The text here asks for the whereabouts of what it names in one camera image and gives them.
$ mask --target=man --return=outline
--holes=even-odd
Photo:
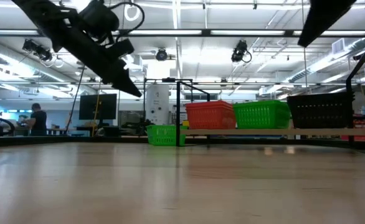
[[[31,128],[31,136],[46,136],[47,135],[47,113],[41,110],[38,103],[32,105],[32,115],[30,119],[25,120],[25,123]]]

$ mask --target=shelf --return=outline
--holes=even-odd
[[[181,130],[186,135],[352,135],[365,136],[365,129],[197,129]]]

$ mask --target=black shirt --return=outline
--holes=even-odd
[[[35,118],[36,122],[32,127],[32,131],[47,131],[47,113],[44,111],[36,111],[32,113],[31,118]]]

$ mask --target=small green basket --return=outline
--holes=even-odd
[[[180,129],[188,129],[187,126],[180,126]],[[146,127],[148,142],[154,146],[175,146],[176,126],[174,125],[150,125]],[[180,146],[185,146],[185,134],[180,134]]]
[[[238,129],[285,129],[289,127],[290,110],[278,100],[234,104]]]

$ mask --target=white cylinder tank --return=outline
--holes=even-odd
[[[146,92],[146,119],[155,125],[169,124],[169,86],[153,84]]]

